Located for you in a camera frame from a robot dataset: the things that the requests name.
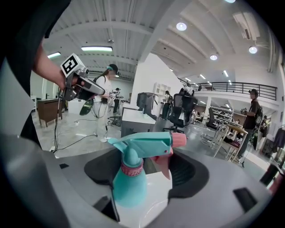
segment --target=black mesh chair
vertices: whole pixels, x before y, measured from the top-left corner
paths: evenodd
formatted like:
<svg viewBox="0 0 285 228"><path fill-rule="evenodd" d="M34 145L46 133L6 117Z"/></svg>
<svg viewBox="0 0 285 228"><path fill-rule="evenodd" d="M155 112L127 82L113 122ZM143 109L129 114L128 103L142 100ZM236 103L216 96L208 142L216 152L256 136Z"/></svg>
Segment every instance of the black mesh chair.
<svg viewBox="0 0 285 228"><path fill-rule="evenodd" d="M172 113L169 116L169 120L174 125L169 128L163 128L163 131L170 130L173 132L184 133L179 128L183 128L190 124L192 111L197 104L198 99L191 95L175 94L173 97Z"/></svg>

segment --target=baseball cap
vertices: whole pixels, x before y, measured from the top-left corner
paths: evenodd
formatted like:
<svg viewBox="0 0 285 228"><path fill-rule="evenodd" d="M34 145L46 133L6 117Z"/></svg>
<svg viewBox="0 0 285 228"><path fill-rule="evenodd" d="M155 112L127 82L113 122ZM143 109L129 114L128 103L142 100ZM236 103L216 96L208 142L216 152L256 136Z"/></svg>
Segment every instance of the baseball cap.
<svg viewBox="0 0 285 228"><path fill-rule="evenodd" d="M256 89L252 89L248 91L250 94L254 94L258 97L258 91Z"/></svg>

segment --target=wooden stool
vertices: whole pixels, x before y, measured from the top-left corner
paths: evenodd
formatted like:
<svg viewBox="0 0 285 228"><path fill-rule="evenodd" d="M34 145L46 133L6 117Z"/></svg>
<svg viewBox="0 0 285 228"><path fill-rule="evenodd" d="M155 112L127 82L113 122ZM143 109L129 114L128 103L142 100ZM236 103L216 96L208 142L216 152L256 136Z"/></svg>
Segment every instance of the wooden stool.
<svg viewBox="0 0 285 228"><path fill-rule="evenodd" d="M235 130L236 132L239 132L239 133L243 133L243 134L244 134L244 137L243 137L243 139L242 139L242 141L241 141L241 144L240 144L239 146L236 145L234 142L228 143L228 142L225 142L225 141L224 141L224 139L226 138L228 132L229 132L231 129ZM222 145L226 145L226 146L229 146L229 147L230 147L230 149L229 149L229 151L228 151L228 153L227 153L227 156L228 156L228 154L230 153L231 148L233 149L232 155L233 155L234 152L236 151L236 155L235 155L235 157L233 158L233 160L234 160L234 159L236 158L237 154L239 153L239 151L240 151L242 145L244 144L244 141L245 141L245 138L246 138L247 134L248 134L247 131L243 130L242 128L239 128L239 127L237 127L237 126L233 126L233 125L229 125L229 124L228 124L226 130L224 131L223 136L221 137L221 139L220 139L220 141L219 141L219 143L218 143L219 146L218 146L218 148L217 148L217 150L216 150L216 152L215 152L214 157L217 155L217 153L218 153L219 149L221 148L221 146L222 146Z"/></svg>

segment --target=pink bottle cap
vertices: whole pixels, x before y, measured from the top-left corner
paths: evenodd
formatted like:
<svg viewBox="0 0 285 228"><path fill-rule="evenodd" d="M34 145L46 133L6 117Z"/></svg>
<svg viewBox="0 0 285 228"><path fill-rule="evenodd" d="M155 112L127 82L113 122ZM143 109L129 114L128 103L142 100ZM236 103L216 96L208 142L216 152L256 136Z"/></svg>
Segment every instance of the pink bottle cap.
<svg viewBox="0 0 285 228"><path fill-rule="evenodd" d="M172 147L183 147L186 145L186 135L182 133L172 133Z"/></svg>

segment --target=wooden cabinet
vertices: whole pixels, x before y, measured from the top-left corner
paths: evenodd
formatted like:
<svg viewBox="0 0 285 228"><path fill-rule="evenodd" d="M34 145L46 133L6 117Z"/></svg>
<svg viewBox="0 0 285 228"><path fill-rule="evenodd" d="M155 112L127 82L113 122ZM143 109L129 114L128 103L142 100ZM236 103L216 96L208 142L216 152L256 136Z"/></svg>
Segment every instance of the wooden cabinet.
<svg viewBox="0 0 285 228"><path fill-rule="evenodd" d="M50 122L57 118L57 108L58 108L58 99L46 99L37 101L37 111L39 115L40 125L41 120L45 121L46 127L47 122ZM62 101L59 104L58 117L62 119Z"/></svg>

